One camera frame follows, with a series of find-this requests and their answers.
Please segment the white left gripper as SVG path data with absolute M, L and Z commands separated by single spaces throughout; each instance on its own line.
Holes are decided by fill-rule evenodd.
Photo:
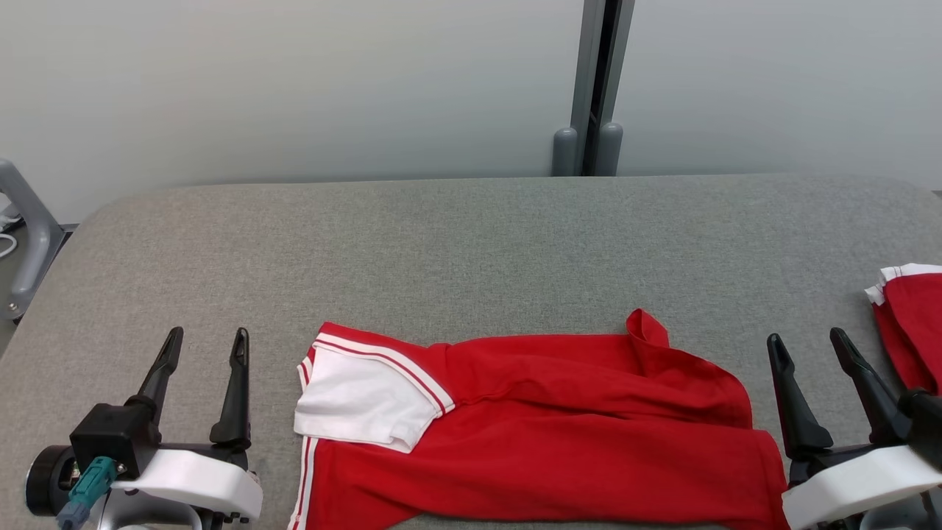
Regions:
M 184 328 L 172 328 L 144 382 L 125 406 L 144 410 L 156 442 L 169 377 L 177 369 Z M 250 447 L 249 332 L 239 328 L 228 359 L 230 376 L 221 416 L 210 429 L 219 448 Z M 116 481 L 110 493 L 112 529 L 219 529 L 228 521 L 247 524 L 259 519 L 263 490 L 256 475 L 239 465 L 199 455 L 194 450 L 160 449 L 142 474 Z

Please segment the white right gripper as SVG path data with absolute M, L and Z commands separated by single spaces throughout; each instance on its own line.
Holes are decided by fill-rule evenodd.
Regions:
M 898 407 L 884 379 L 861 355 L 844 329 L 832 328 L 830 342 L 867 416 L 874 445 L 906 442 L 911 420 Z M 795 379 L 795 364 L 778 334 L 767 338 L 768 362 L 786 456 L 808 461 L 828 453 L 831 434 L 818 421 Z M 878 509 L 938 487 L 941 473 L 906 445 L 878 448 L 814 474 L 782 495 L 790 529 L 810 529 L 869 509 Z

